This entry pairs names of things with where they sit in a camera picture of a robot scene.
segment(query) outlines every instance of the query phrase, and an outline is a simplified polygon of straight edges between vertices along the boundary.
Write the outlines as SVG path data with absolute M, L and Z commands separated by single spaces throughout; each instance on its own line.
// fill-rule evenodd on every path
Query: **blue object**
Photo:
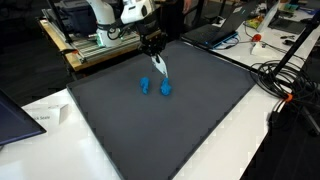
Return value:
M 168 96 L 171 92 L 171 86 L 169 85 L 169 79 L 164 78 L 161 84 L 161 93 L 165 96 Z
M 143 77 L 140 79 L 140 87 L 142 88 L 143 94 L 148 94 L 149 78 Z

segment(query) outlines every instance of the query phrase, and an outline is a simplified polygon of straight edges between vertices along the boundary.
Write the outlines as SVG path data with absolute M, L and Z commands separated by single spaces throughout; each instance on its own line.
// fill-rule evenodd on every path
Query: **floor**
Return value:
M 203 15 L 218 14 L 219 6 L 209 1 Z M 18 23 L 0 28 L 3 47 L 0 89 L 20 106 L 64 89 L 73 81 L 67 76 L 56 47 L 41 35 L 35 24 L 30 27 L 26 29 Z M 315 49 L 309 57 L 312 63 L 308 63 L 308 73 L 317 82 L 320 82 L 319 53 Z M 301 123 L 303 118 L 289 109 L 286 107 L 280 118 L 290 122 L 288 126 L 269 132 L 242 179 L 320 179 L 320 137 L 309 136 Z

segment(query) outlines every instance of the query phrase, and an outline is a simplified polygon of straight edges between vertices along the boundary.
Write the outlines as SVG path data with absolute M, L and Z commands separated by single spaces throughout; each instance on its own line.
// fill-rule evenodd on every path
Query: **gray mat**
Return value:
M 68 85 L 123 179 L 173 178 L 254 85 L 246 70 L 179 41 L 163 57 L 169 96 L 161 95 L 163 77 L 146 55 Z M 139 87 L 144 76 L 148 95 Z

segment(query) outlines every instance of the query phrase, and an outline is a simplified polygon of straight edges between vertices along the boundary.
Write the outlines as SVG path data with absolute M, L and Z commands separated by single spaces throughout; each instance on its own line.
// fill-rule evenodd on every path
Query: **laptop screen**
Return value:
M 45 132 L 43 127 L 0 90 L 0 146 Z

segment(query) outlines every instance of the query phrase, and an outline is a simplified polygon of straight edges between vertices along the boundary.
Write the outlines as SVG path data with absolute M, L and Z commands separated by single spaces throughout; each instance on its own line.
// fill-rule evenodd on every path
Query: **white table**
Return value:
M 291 18 L 291 20 L 294 21 L 300 21 L 301 19 L 305 18 L 311 18 L 311 15 L 308 15 L 305 12 L 302 11 L 296 11 L 295 17 Z M 283 31 L 275 30 L 275 29 L 270 29 L 266 28 L 262 33 L 258 33 L 255 29 L 246 28 L 247 33 L 251 36 L 255 34 L 261 34 L 262 36 L 262 41 L 284 49 L 288 51 L 290 49 L 290 46 L 284 45 L 283 44 L 283 39 L 280 39 L 281 36 L 290 36 L 293 34 L 286 33 Z M 241 25 L 238 30 L 237 30 L 239 36 L 240 36 L 240 42 L 245 42 L 245 41 L 250 41 L 251 38 L 245 33 L 245 26 Z M 309 37 L 306 39 L 306 41 L 300 46 L 299 50 L 295 53 L 295 55 L 300 56 L 304 59 L 307 59 L 309 56 L 310 52 L 312 51 L 312 48 L 314 47 L 315 43 L 317 42 L 318 38 L 320 36 L 320 26 L 315 29 Z M 227 50 L 214 50 L 214 52 L 223 55 L 227 58 L 233 59 L 235 61 L 238 61 L 241 64 L 247 65 L 247 66 L 252 66 L 255 63 L 264 63 L 269 60 L 281 60 L 284 56 L 284 53 L 278 52 L 276 50 L 271 49 L 270 47 L 267 47 L 271 51 L 277 54 L 279 59 L 274 59 L 273 57 L 261 57 L 261 56 L 256 56 L 256 55 L 251 55 L 251 50 L 253 48 L 252 43 L 239 43 L 238 45 L 227 49 Z M 303 61 L 297 57 L 292 57 L 290 59 L 291 63 L 298 65 L 299 67 L 302 67 Z
M 313 41 L 306 43 L 305 50 L 300 52 L 302 55 L 299 53 L 301 56 L 304 54 L 304 58 L 314 45 Z M 247 44 L 224 53 L 248 65 L 262 61 L 250 56 L 243 46 Z M 198 148 L 175 179 L 239 179 L 268 132 L 268 114 L 277 102 L 277 98 L 254 86 Z M 119 179 L 67 90 L 28 107 L 34 104 L 68 104 L 71 113 L 57 126 L 38 121 L 47 129 L 46 134 L 5 146 L 0 152 L 1 180 Z

